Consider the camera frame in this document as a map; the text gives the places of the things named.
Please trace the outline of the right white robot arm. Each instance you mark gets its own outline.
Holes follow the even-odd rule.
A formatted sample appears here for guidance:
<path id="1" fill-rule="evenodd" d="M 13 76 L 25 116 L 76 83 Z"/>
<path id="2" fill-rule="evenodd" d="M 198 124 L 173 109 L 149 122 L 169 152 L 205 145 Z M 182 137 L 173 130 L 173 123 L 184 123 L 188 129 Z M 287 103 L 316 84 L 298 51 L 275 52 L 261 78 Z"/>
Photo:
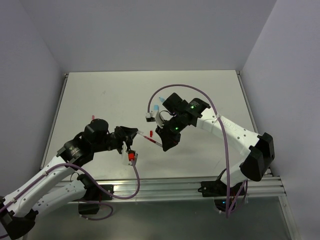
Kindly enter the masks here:
<path id="1" fill-rule="evenodd" d="M 214 113 L 210 105 L 194 98 L 187 102 L 172 93 L 162 104 L 171 118 L 165 120 L 160 111 L 152 111 L 147 116 L 156 124 L 163 151 L 178 145 L 181 131 L 188 126 L 207 131 L 226 140 L 243 157 L 229 170 L 225 170 L 216 183 L 217 191 L 229 194 L 234 186 L 245 180 L 259 182 L 275 158 L 274 140 L 268 133 L 249 131 L 222 115 Z"/>

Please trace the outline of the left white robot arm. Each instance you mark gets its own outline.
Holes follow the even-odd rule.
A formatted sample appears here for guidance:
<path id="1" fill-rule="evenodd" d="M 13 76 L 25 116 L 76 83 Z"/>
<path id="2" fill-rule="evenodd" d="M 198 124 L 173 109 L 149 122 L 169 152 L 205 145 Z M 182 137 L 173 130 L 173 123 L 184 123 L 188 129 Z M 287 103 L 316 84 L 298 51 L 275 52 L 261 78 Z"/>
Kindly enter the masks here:
<path id="1" fill-rule="evenodd" d="M 125 126 L 109 132 L 105 120 L 92 120 L 27 183 L 0 199 L 0 223 L 7 237 L 23 237 L 34 227 L 37 217 L 68 202 L 100 205 L 95 200 L 98 196 L 115 198 L 112 190 L 99 185 L 82 167 L 93 160 L 95 153 L 112 150 L 127 155 L 128 163 L 135 167 L 138 155 L 131 145 L 138 132 L 137 128 Z"/>

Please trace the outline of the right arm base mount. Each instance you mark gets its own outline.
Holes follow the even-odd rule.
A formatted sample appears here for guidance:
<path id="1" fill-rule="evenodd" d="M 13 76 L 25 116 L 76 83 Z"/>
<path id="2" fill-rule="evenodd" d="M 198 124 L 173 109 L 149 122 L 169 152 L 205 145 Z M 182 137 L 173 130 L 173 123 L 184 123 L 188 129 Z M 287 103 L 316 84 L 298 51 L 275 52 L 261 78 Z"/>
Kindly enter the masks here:
<path id="1" fill-rule="evenodd" d="M 235 201 L 236 194 L 241 189 L 242 183 L 237 183 L 235 186 L 230 188 L 229 193 L 229 206 Z M 225 212 L 227 206 L 227 186 L 220 180 L 215 181 L 202 181 L 200 188 L 197 190 L 202 194 L 202 197 L 214 198 L 214 204 L 219 211 Z M 246 186 L 243 186 L 238 196 L 244 196 L 246 194 Z"/>

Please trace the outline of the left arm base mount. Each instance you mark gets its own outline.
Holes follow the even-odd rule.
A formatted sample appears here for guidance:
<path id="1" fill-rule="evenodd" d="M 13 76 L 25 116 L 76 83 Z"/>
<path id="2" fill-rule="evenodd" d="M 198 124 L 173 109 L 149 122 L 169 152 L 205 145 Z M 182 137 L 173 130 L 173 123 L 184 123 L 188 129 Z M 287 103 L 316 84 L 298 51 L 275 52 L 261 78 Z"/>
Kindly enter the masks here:
<path id="1" fill-rule="evenodd" d="M 95 185 L 85 187 L 85 194 L 78 203 L 78 213 L 85 217 L 96 215 L 102 208 L 101 203 L 103 201 L 111 201 L 112 199 L 112 196 L 101 191 Z"/>

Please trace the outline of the clear pen cap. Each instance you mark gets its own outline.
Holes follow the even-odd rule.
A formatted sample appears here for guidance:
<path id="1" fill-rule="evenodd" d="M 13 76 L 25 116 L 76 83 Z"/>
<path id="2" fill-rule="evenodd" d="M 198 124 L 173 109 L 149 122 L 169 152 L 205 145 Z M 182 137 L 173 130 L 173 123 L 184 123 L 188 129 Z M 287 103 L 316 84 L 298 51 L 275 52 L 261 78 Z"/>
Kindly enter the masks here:
<path id="1" fill-rule="evenodd" d="M 141 135 L 141 136 L 144 136 L 144 135 L 145 135 L 145 134 L 144 134 L 142 131 L 140 131 L 140 130 L 137 131 L 137 134 L 139 134 L 139 135 Z"/>

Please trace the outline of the dark red pen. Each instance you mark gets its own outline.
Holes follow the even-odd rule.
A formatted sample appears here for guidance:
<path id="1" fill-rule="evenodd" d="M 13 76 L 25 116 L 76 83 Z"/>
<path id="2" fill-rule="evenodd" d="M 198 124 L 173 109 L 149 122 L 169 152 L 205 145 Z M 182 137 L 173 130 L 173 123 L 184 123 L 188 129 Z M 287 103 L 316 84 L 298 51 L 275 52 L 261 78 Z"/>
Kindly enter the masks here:
<path id="1" fill-rule="evenodd" d="M 144 137 L 145 139 L 147 139 L 148 141 L 156 144 L 157 146 L 159 146 L 159 147 L 161 147 L 161 148 L 163 147 L 163 145 L 162 145 L 161 143 L 155 141 L 154 139 L 152 139 L 152 138 L 150 138 L 150 137 L 148 137 L 148 136 L 143 136 L 143 137 Z"/>

